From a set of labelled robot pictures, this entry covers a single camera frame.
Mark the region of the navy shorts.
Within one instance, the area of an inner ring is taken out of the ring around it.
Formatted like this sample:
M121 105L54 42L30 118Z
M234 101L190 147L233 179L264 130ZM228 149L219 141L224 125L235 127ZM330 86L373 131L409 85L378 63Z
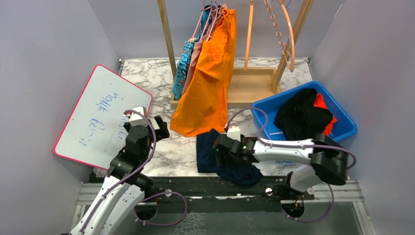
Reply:
M218 166L214 141L220 133L215 129L198 134L196 137L197 170L199 173L216 173L221 179L236 185L248 187L257 184L263 177L261 171L254 165Z

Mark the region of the blue shark print shorts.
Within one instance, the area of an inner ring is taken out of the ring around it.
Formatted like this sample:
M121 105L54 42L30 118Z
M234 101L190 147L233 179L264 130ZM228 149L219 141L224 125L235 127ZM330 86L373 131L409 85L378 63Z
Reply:
M173 93L175 100L179 100L182 97L183 90L184 90L184 84L187 78L187 74L189 72L191 55L193 53L193 49L195 46L195 44L193 45L188 40L184 42L183 53L177 63L177 71L176 71L176 75L175 75L174 83L172 87L172 93Z

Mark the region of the black shorts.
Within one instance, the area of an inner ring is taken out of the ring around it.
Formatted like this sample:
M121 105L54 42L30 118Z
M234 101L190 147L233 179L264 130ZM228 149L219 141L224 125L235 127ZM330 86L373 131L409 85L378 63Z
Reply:
M320 134L315 130L313 112L317 94L316 89L302 89L280 107L274 125L283 132L286 140L312 139Z

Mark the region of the red-orange shorts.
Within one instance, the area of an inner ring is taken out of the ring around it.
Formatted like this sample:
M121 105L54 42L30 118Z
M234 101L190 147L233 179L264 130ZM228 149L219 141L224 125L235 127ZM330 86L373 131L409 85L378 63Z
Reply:
M317 94L314 104L313 104L313 112L315 124L315 130L318 133L325 134L326 136L330 136L332 134L334 124L337 122L337 119L334 117L332 112L328 109L322 94Z

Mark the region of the orange hanger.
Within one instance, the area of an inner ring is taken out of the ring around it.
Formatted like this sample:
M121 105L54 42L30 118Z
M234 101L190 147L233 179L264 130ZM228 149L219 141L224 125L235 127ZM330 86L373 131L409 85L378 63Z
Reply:
M251 36L252 36L252 25L253 25L253 15L254 15L254 0L250 0L250 10L249 10L249 19L247 27L247 39L246 39L246 48L245 48L245 58L243 70L248 70L249 54L251 47Z
M275 31L278 45L281 48L281 59L286 62L286 66L290 72L294 71L295 67L295 43L294 31L292 22L289 16L288 8L291 1L285 3L284 0L264 0L266 11L269 14L272 22L272 27ZM277 17L273 10L273 5L277 5L282 12L282 17Z

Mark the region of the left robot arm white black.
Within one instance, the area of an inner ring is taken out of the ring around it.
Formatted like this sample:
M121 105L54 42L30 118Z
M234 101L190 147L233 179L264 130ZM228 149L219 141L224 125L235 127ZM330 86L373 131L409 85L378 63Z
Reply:
M100 191L71 235L113 235L127 214L141 201L150 200L154 181L142 174L155 153L156 143L169 138L167 123L155 116L157 127L133 110L125 111L129 121L125 145L111 160Z

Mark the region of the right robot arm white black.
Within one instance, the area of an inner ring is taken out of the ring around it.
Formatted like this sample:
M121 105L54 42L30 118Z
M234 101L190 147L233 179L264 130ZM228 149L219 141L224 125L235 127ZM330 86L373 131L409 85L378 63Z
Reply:
M213 144L217 164L251 165L260 162L293 162L304 168L287 175L283 195L295 199L320 183L343 186L347 181L350 154L324 134L300 141L275 141L257 137L235 140L220 134Z

